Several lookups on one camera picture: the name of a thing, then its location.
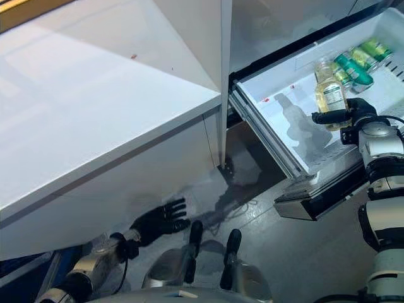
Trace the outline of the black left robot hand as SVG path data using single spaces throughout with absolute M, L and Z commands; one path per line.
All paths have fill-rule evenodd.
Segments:
M 140 247 L 146 247 L 163 235 L 176 234 L 188 228 L 186 199 L 180 198 L 159 206 L 137 218 L 130 229 L 136 230 Z

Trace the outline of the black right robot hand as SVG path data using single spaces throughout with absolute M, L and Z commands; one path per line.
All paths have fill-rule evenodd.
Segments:
M 340 124 L 348 122 L 355 125 L 361 119 L 376 117 L 376 109 L 363 98 L 348 98 L 348 109 L 312 113 L 312 121 L 316 124 Z

